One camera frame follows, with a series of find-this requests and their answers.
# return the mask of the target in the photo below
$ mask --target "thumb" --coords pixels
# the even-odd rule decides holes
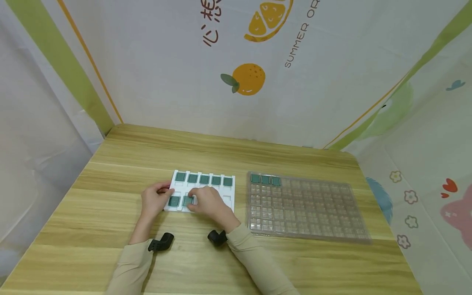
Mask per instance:
[[[187,208],[192,211],[192,212],[199,212],[199,208],[198,208],[198,205],[193,205],[193,204],[188,204],[187,205]]]
[[[175,189],[171,188],[162,195],[165,196],[167,199],[170,198],[170,196],[175,192]]]

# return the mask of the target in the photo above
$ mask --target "green square tile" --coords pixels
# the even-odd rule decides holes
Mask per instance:
[[[223,185],[233,186],[233,179],[229,177],[225,177],[225,179],[223,179]]]
[[[272,176],[272,185],[280,186],[280,178]]]
[[[212,185],[220,185],[221,184],[221,176],[213,176],[211,179]]]
[[[176,181],[185,181],[186,175],[185,172],[177,172]]]
[[[179,201],[180,201],[180,196],[171,196],[169,198],[169,206],[170,207],[178,207]]]
[[[262,184],[263,185],[270,185],[270,177],[267,175],[262,175]]]
[[[188,175],[188,183],[197,183],[198,174],[189,174]]]
[[[193,204],[193,201],[194,201],[194,197],[184,196],[182,207],[187,207],[188,204]]]
[[[207,185],[208,183],[210,183],[210,177],[208,175],[200,176],[200,184],[201,185]]]
[[[251,182],[252,183],[260,183],[261,182],[261,176],[257,174],[251,174]]]

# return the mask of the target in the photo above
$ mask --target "black plastic bracket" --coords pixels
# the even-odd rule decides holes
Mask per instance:
[[[208,234],[208,239],[216,247],[223,245],[228,239],[226,238],[226,232],[223,230],[221,233],[218,233],[216,230],[212,230]]]
[[[157,252],[157,251],[165,251],[170,248],[170,245],[174,241],[174,235],[171,233],[164,233],[160,241],[152,240],[149,244],[148,251]]]

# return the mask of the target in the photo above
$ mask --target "wood grain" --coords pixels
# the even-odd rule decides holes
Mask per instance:
[[[350,183],[372,245],[257,237],[301,294],[421,294],[355,158],[343,152],[118,125],[87,164],[0,295],[96,295],[105,291],[140,212],[140,192],[173,170],[236,176],[236,215],[245,221],[246,173]],[[209,219],[163,212],[145,294],[258,294],[228,247],[215,249]]]

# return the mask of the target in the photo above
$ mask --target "transparent blister tray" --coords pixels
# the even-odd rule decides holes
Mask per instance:
[[[345,183],[248,172],[247,225],[258,235],[370,244]]]

